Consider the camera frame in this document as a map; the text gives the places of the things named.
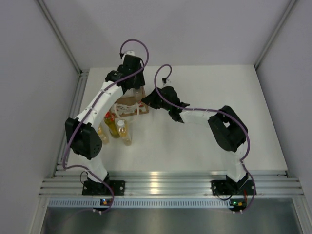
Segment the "grey cap clear jar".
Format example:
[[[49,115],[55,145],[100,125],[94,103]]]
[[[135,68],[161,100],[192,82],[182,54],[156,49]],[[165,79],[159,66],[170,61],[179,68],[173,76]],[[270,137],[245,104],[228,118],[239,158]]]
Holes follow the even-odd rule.
[[[142,98],[143,98],[143,89],[142,86],[138,87],[138,88],[133,88],[133,95],[134,95],[134,99],[137,103],[141,102]]]

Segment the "burlap watermelon canvas bag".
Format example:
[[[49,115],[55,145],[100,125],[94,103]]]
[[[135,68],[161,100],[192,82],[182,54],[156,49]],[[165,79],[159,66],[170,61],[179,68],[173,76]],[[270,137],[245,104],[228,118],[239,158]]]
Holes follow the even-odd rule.
[[[144,87],[143,89],[143,98],[146,97]],[[113,105],[110,109],[115,117],[128,117],[135,116],[139,112],[140,115],[148,114],[149,108],[142,102],[137,103],[134,99],[133,88],[126,91],[126,93],[119,98],[115,105]]]

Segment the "white cap amber bottle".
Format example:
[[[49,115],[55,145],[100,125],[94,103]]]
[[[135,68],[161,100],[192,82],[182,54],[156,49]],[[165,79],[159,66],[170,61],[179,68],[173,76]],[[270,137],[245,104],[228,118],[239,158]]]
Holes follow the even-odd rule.
[[[132,139],[126,120],[120,119],[117,121],[117,132],[126,146],[130,146],[132,144]]]
[[[104,145],[109,143],[109,138],[104,130],[104,127],[101,124],[98,127],[97,133]]]

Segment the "red cap yellow bottle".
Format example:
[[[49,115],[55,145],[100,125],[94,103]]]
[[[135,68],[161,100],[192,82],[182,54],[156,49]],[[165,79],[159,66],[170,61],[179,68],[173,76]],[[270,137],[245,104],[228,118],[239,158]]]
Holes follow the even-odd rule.
[[[107,112],[104,116],[104,122],[109,128],[109,132],[113,138],[120,138],[120,135],[117,130],[115,118],[111,112]]]

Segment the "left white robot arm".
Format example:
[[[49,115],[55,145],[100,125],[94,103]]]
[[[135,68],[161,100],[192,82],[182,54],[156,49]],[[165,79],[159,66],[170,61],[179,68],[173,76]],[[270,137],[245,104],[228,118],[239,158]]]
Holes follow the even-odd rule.
[[[109,192],[109,174],[98,154],[102,148],[102,141],[97,130],[103,122],[104,116],[113,104],[128,90],[145,85],[143,70],[146,62],[142,62],[133,51],[120,53],[122,64],[108,73],[104,82],[87,107],[75,118],[65,121],[67,146],[65,157],[70,151],[85,160],[79,165],[88,173],[88,178],[94,182],[93,189],[100,195]]]

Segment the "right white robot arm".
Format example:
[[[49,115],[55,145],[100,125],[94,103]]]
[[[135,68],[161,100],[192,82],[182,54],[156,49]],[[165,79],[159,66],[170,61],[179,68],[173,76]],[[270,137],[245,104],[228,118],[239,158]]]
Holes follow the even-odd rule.
[[[225,151],[223,165],[227,169],[226,180],[213,189],[214,195],[237,195],[244,189],[249,176],[243,160],[250,151],[250,138],[246,125],[230,106],[219,110],[189,108],[172,86],[156,87],[141,101],[151,108],[167,110],[176,122],[209,127],[218,146]]]

